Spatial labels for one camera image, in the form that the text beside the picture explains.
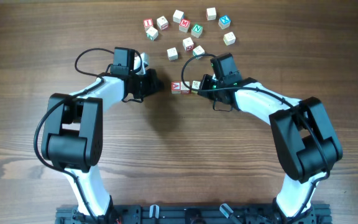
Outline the yellow-sided picture block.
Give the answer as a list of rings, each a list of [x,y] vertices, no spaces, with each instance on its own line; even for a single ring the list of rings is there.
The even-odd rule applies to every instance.
[[[192,81],[191,84],[192,93],[197,94],[197,90],[199,90],[200,88],[200,83],[201,83],[200,81],[196,81],[196,80]]]

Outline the dark red sided block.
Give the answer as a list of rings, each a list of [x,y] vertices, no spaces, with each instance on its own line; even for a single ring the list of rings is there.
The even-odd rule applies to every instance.
[[[181,94],[190,94],[191,93],[191,85],[189,82],[181,82],[180,83],[180,93]]]

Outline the red A letter block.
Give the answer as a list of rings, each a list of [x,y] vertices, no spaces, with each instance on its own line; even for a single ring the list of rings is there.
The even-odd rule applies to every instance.
[[[180,94],[181,93],[181,83],[180,82],[172,82],[171,83],[171,93],[172,94]]]

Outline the teal-sided picture block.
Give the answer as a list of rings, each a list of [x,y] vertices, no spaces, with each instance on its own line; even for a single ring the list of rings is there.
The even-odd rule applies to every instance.
[[[158,37],[158,30],[154,27],[150,27],[146,30],[146,36],[151,41],[155,41]]]

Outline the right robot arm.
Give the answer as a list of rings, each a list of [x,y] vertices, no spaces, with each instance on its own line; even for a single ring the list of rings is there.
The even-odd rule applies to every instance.
[[[214,103],[249,113],[267,123],[285,172],[275,197],[278,220],[295,223],[311,212],[317,185],[331,175],[343,150],[323,103],[316,97],[289,98],[253,78],[242,78],[230,53],[211,55],[213,75],[204,75],[197,92]]]

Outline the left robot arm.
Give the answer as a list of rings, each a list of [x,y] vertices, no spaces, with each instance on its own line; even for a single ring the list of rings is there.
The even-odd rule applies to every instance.
[[[163,82],[149,68],[149,56],[116,47],[113,62],[95,82],[70,94],[54,93],[34,134],[39,161],[62,173],[78,205],[58,208],[56,223],[121,223],[121,211],[105,189],[98,162],[103,149],[103,113],[112,105],[144,98],[163,90]]]

